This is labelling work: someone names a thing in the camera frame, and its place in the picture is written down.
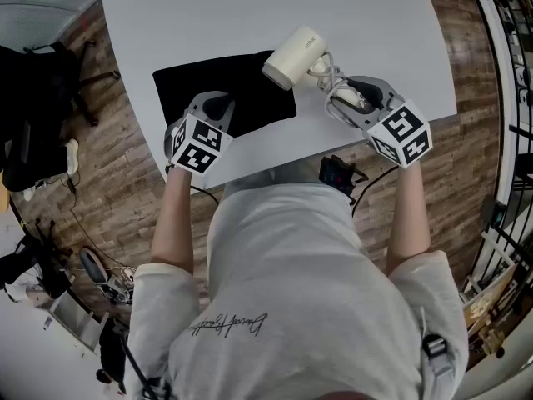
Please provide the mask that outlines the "black backpack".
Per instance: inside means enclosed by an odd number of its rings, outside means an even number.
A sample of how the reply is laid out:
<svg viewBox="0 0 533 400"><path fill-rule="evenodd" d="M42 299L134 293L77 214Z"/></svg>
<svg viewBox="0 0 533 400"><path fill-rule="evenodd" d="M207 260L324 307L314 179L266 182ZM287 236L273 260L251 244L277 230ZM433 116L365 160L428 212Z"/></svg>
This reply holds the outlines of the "black backpack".
<svg viewBox="0 0 533 400"><path fill-rule="evenodd" d="M116 383L121 393L125 394L123 379L126 354L122 349L121 337L114 330L116 324L110 317L99 338L101 367L96 371L96 379L106 388Z"/></svg>

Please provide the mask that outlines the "cream hair dryer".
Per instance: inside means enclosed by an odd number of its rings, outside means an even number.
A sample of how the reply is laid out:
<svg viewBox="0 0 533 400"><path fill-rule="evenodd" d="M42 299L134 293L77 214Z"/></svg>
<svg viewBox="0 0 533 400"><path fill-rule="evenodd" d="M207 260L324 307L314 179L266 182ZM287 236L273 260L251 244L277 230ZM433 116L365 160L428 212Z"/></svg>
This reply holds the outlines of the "cream hair dryer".
<svg viewBox="0 0 533 400"><path fill-rule="evenodd" d="M263 64L262 73L285 91L294 88L303 77L308 76L316 80L317 88L326 97L333 93L358 93L347 85L347 76L335 64L326 41L306 26L294 30L271 54ZM363 115L373 110L363 98ZM326 111L326 98L324 111L329 115Z"/></svg>

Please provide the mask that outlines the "black metal railing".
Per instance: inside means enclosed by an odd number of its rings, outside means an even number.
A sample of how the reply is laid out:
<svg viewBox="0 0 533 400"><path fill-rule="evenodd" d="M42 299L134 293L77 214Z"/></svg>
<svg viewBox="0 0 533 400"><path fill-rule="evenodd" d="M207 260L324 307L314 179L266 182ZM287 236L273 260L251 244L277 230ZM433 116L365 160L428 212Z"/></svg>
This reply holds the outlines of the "black metal railing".
<svg viewBox="0 0 533 400"><path fill-rule="evenodd" d="M495 59L500 151L494 198L507 206L495 230L516 255L533 235L533 0L476 0Z"/></svg>

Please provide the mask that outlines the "person's right forearm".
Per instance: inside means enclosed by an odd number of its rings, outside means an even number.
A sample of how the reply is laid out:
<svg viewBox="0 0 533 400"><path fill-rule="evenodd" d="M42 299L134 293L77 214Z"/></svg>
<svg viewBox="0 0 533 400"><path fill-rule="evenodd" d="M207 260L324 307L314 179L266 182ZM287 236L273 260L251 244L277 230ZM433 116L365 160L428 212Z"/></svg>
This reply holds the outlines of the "person's right forearm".
<svg viewBox="0 0 533 400"><path fill-rule="evenodd" d="M393 220L386 254L386 274L403 262L429 251L431 233L421 165L399 168Z"/></svg>

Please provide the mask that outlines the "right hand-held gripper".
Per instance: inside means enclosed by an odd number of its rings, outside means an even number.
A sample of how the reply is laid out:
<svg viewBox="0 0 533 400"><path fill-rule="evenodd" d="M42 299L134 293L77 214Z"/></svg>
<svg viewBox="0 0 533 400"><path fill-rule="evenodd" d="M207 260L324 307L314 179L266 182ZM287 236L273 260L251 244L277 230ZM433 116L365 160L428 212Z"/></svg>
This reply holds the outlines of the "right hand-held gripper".
<svg viewBox="0 0 533 400"><path fill-rule="evenodd" d="M368 76L349 76L347 85L358 92L335 92L326 97L330 116L353 128L362 127L363 136L383 157L401 168L432 149L429 123L411 100L395 93L390 84ZM374 108L363 119L363 98Z"/></svg>

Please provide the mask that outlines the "white frame bench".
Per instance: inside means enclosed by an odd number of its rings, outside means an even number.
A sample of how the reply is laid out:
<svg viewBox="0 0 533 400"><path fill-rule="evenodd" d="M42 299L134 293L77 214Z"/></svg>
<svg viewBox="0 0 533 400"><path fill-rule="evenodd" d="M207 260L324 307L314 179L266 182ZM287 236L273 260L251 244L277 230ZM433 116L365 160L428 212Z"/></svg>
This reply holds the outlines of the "white frame bench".
<svg viewBox="0 0 533 400"><path fill-rule="evenodd" d="M505 250L505 239L501 235L491 229L489 232L482 232L481 238L479 256L460 289L464 310L479 301L516 268L516 261Z"/></svg>

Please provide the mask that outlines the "wooden board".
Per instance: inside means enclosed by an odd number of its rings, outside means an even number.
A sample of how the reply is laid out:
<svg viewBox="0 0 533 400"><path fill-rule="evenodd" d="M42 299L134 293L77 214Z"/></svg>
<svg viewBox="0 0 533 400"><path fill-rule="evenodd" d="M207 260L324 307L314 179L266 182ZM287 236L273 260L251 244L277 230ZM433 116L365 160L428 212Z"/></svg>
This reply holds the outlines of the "wooden board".
<svg viewBox="0 0 533 400"><path fill-rule="evenodd" d="M511 282L515 270L516 264L509 266L484 288L481 288L473 277L467 277L467 281L471 285L471 291L474 295L470 299L467 299L465 294L461 292L460 297L463 301L463 314L469 338L478 333L490 320L490 311L500 299L507 285Z"/></svg>

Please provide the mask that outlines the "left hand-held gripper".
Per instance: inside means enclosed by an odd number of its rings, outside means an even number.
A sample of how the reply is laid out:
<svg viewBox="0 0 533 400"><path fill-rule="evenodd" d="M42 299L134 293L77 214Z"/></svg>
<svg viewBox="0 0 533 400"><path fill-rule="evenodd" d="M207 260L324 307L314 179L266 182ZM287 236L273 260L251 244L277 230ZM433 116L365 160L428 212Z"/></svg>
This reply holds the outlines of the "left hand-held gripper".
<svg viewBox="0 0 533 400"><path fill-rule="evenodd" d="M184 115L165 131L167 169L180 167L204 176L233 141L227 132L235 105L227 92L197 94Z"/></svg>

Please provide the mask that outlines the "tangle of small electronics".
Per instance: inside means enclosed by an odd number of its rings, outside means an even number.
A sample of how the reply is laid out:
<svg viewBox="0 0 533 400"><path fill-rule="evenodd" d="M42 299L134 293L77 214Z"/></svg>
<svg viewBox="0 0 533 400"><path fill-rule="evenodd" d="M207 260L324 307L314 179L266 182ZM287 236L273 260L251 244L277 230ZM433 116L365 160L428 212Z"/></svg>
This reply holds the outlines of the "tangle of small electronics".
<svg viewBox="0 0 533 400"><path fill-rule="evenodd" d="M99 285L104 297L113 305L131 305L133 289L129 288L123 280L111 275L108 280Z"/></svg>

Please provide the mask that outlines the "person's left forearm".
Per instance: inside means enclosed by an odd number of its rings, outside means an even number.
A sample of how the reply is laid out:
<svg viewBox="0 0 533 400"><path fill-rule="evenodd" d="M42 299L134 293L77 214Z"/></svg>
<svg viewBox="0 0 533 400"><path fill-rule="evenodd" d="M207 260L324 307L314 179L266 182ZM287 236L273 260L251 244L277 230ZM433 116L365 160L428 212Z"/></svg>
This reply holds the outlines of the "person's left forearm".
<svg viewBox="0 0 533 400"><path fill-rule="evenodd" d="M173 167L167 182L152 240L152 262L165 263L193 274L191 223L192 175Z"/></svg>

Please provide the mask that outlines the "black teal device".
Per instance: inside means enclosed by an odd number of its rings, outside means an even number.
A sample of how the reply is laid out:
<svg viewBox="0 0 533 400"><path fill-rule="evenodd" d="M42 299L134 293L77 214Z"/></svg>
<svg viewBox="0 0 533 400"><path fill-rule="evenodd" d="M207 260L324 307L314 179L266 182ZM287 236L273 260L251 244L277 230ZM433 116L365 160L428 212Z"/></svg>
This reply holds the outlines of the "black teal device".
<svg viewBox="0 0 533 400"><path fill-rule="evenodd" d="M486 197L481 208L481 216L491 228L501 225L507 206L493 197Z"/></svg>

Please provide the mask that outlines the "grey oval handheld device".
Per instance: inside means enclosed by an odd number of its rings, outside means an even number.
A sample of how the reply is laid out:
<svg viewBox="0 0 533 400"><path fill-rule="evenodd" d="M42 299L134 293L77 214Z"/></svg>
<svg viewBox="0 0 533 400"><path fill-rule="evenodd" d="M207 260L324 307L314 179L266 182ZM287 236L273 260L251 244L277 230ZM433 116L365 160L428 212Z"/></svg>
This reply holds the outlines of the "grey oval handheld device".
<svg viewBox="0 0 533 400"><path fill-rule="evenodd" d="M95 284L100 285L107 283L109 279L107 269L102 265L98 255L91 248L81 247L78 256L87 275Z"/></svg>

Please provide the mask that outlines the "white desk frame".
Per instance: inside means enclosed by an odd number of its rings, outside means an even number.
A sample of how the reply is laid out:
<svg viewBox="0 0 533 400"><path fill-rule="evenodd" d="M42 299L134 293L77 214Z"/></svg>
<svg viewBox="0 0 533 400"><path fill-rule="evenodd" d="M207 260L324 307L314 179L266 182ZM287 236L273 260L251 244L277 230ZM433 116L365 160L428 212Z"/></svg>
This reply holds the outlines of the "white desk frame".
<svg viewBox="0 0 533 400"><path fill-rule="evenodd" d="M95 354L99 353L100 337L110 317L108 311L97 319L93 310L85 308L84 304L67 290L52 301L47 312L85 348Z"/></svg>

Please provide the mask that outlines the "person's grey t-shirt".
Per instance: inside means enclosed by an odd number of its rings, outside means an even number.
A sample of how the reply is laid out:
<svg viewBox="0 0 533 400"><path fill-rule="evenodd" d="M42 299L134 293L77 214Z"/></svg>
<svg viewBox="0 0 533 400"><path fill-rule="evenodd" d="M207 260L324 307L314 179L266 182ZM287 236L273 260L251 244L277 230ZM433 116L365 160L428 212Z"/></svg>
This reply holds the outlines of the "person's grey t-shirt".
<svg viewBox="0 0 533 400"><path fill-rule="evenodd" d="M135 276L127 395L165 378L177 400L311 400L355 391L374 400L450 400L468 361L462 304L446 255L390 275L361 250L347 198L278 184L225 198L210 226L210 303L192 275L162 263ZM443 337L453 370L422 349Z"/></svg>

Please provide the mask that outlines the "black waist-worn device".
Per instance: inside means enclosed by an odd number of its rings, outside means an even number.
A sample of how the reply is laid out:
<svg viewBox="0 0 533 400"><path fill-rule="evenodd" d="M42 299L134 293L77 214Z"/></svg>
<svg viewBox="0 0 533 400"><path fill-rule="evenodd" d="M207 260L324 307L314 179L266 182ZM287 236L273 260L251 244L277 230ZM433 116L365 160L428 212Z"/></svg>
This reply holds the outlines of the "black waist-worn device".
<svg viewBox="0 0 533 400"><path fill-rule="evenodd" d="M321 160L319 180L345 194L353 205L356 200L352 192L358 183L369 180L369 177L356 167L355 163L346 163L336 155Z"/></svg>

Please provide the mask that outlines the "person's light grey trousers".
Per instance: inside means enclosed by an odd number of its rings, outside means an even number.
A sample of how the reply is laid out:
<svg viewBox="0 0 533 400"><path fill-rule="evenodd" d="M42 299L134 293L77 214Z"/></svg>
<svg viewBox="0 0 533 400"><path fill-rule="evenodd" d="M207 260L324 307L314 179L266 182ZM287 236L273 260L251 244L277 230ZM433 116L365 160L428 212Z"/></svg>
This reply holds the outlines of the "person's light grey trousers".
<svg viewBox="0 0 533 400"><path fill-rule="evenodd" d="M229 196L242 190L289 183L321 184L321 181L315 172L309 172L305 168L280 166L228 182L224 193Z"/></svg>

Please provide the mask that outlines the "black cloth pouch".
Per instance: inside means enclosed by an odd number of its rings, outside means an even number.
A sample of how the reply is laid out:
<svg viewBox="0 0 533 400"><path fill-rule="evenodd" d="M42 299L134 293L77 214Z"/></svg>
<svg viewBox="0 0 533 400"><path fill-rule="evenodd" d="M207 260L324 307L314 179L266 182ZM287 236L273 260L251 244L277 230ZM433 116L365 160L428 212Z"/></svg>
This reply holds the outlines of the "black cloth pouch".
<svg viewBox="0 0 533 400"><path fill-rule="evenodd" d="M238 138L296 116L293 91L262 73L272 51L219 57L167 67L153 74L166 124L174 123L192 99L206 92L228 93L235 103L227 133Z"/></svg>

